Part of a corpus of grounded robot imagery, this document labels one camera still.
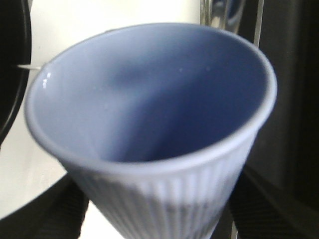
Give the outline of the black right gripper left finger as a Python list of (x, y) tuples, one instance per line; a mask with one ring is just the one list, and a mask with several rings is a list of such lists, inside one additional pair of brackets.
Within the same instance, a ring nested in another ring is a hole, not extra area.
[(89, 199), (71, 178), (61, 178), (0, 220), (2, 239), (77, 239)]

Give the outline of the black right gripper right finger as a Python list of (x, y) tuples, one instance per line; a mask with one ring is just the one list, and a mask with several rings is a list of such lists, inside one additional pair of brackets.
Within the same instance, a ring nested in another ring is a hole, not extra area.
[(229, 199), (242, 239), (317, 239), (319, 214), (246, 166)]

